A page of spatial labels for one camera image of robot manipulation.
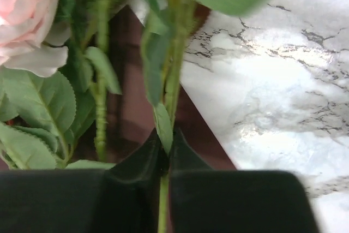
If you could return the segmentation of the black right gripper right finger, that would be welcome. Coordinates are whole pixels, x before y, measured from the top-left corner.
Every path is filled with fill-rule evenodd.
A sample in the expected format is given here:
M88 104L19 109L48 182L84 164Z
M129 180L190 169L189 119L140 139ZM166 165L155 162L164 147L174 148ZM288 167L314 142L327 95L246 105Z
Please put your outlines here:
M170 214L174 232L319 232L300 180L277 170L217 170L174 131Z

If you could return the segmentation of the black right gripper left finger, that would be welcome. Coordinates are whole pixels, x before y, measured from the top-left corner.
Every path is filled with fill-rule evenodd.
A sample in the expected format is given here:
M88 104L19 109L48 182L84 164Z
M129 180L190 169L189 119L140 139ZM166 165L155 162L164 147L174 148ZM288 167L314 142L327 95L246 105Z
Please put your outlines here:
M156 232L156 131L108 169L1 172L1 232Z

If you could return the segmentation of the red wrapping paper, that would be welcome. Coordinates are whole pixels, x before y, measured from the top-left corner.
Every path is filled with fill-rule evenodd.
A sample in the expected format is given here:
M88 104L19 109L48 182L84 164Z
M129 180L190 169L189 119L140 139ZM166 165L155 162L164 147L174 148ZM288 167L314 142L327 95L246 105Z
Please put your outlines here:
M139 160L135 156L155 130L153 109L146 98L140 57L140 37L143 25L130 7L124 7L109 23L110 60L120 80L122 94L107 95L107 162L95 160L91 126L79 141L71 169L110 169L127 159L135 166L149 158L146 153ZM181 88L176 113L176 126L189 145L211 167L233 170L221 144L205 122L187 92Z

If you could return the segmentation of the peach rose stem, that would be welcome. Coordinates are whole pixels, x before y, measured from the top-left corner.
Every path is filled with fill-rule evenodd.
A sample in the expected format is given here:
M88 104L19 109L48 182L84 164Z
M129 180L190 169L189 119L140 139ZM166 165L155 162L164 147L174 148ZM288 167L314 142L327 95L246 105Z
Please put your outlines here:
M180 75L190 36L201 23L198 7L229 16L243 16L265 0L145 0L149 12L140 42L146 95L153 108L155 128L161 143L164 171L160 179L158 232L175 232L172 189L176 173L208 170L209 165L188 144L176 123Z

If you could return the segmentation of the pink artificial flower bunch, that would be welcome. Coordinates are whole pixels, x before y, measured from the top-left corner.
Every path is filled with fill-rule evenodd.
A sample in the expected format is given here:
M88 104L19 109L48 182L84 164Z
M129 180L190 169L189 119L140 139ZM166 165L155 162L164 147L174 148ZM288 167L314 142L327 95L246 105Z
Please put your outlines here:
M107 56L122 0L1 0L1 160L10 170L110 169Z

